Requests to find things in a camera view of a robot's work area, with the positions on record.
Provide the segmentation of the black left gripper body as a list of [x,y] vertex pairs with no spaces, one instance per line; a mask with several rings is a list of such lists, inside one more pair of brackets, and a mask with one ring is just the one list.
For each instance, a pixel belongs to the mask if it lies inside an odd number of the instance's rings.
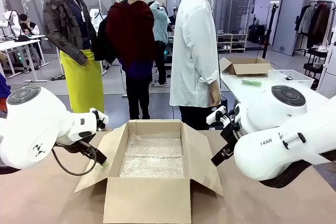
[[79,144],[79,141],[76,141],[76,142],[72,143],[71,145],[65,145],[65,144],[61,144],[61,143],[56,142],[54,144],[54,147],[62,147],[69,153],[81,153],[82,155],[84,155],[84,153],[87,152]]

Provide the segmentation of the person's right hand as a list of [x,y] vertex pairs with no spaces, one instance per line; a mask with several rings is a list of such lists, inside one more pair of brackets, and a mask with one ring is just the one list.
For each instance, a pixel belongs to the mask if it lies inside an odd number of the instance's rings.
[[211,107],[218,106],[219,103],[221,102],[221,95],[219,90],[215,89],[211,91]]

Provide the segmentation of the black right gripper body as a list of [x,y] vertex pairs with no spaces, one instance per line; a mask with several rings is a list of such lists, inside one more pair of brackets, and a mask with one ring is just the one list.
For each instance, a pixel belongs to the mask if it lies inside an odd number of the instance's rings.
[[227,142],[227,144],[223,147],[223,150],[225,151],[234,150],[234,147],[239,139],[239,136],[238,136],[239,130],[240,130],[240,126],[237,123],[230,123],[223,128],[220,135]]

